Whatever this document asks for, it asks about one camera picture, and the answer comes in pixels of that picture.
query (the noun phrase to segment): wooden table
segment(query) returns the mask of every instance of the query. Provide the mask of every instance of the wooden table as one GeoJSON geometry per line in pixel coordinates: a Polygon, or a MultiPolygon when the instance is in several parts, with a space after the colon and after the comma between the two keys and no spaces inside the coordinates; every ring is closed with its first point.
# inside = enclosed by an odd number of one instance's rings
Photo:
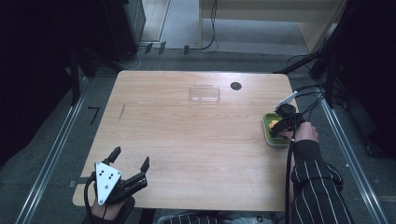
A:
{"type": "MultiPolygon", "coordinates": [[[[262,116],[289,94],[280,74],[123,71],[81,176],[120,146],[111,166],[123,179],[150,157],[136,207],[282,211],[287,150],[266,144],[262,116]],[[231,89],[233,82],[242,89],[231,89]],[[219,86],[219,104],[190,101],[193,84],[219,86]]],[[[75,205],[82,195],[78,185],[75,205]]]]}
{"type": "MultiPolygon", "coordinates": [[[[213,2],[200,0],[201,40],[202,19],[211,18],[213,2]]],[[[297,22],[306,47],[314,52],[346,5],[347,0],[219,0],[216,19],[297,22]]]]}

